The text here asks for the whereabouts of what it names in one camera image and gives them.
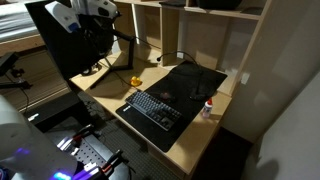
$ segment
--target black keyboard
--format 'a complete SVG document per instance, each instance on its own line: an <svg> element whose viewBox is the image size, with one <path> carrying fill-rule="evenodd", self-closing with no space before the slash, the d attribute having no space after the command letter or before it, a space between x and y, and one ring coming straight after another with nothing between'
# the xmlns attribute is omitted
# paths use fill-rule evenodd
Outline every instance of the black keyboard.
<svg viewBox="0 0 320 180"><path fill-rule="evenodd" d="M146 92L137 91L126 102L166 131L181 117L181 113Z"/></svg>

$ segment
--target wall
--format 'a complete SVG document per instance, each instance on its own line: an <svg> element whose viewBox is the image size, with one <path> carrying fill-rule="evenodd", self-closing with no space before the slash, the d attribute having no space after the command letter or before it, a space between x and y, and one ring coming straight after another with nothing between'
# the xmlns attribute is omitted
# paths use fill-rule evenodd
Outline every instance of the wall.
<svg viewBox="0 0 320 180"><path fill-rule="evenodd" d="M319 69L319 9L317 0L273 1L224 128L255 142Z"/></svg>
<svg viewBox="0 0 320 180"><path fill-rule="evenodd" d="M244 180L320 178L320 73L252 149Z"/></svg>

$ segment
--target black desk mat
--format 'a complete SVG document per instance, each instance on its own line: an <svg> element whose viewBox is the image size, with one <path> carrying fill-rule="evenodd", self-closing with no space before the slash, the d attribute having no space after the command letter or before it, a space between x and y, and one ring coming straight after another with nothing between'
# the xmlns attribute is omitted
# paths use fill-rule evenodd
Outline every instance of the black desk mat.
<svg viewBox="0 0 320 180"><path fill-rule="evenodd" d="M204 106L206 100L194 101L189 98L192 89L197 87L199 77L199 92L205 93L207 100L213 96L227 75L184 62L146 90L150 95L182 113L182 118L169 131L163 130L134 108L128 108L128 104L121 106L116 113L156 147L167 152ZM175 97L175 100L171 102L162 100L160 98L162 92L169 92Z"/></svg>

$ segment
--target wooden desk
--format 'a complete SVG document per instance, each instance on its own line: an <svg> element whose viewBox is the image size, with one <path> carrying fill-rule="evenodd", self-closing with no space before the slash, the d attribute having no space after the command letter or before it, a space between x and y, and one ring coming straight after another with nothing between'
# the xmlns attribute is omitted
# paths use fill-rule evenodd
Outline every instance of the wooden desk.
<svg viewBox="0 0 320 180"><path fill-rule="evenodd" d="M118 55L115 55L108 59L112 60L117 57ZM94 80L98 79L106 70L107 68L104 67L96 74L87 77L78 75L73 77L71 81L97 100L97 102L110 111L126 126L146 140L149 145L149 153L152 153L169 166L169 169L173 170L181 179L191 177L201 155L218 131L219 122L231 101L231 97L220 92L214 95L213 111L210 118L203 119L201 115L198 114L171 149L167 153L164 153L115 113L120 106L125 104L125 98L136 91L134 88L121 82L119 77L114 73L109 74L96 88L89 88ZM168 72L168 69L158 66L157 63L134 59L133 70L118 71L118 74L128 82L132 76L140 77L143 83L138 88L145 90L167 75Z"/></svg>

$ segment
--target white bottle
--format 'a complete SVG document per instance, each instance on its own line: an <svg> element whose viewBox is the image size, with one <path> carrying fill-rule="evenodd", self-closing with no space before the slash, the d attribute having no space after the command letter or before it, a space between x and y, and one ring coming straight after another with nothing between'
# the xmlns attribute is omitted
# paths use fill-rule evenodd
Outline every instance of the white bottle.
<svg viewBox="0 0 320 180"><path fill-rule="evenodd" d="M211 110L212 110L212 98L210 98L203 107L202 110L202 117L204 118L208 118L211 114Z"/></svg>

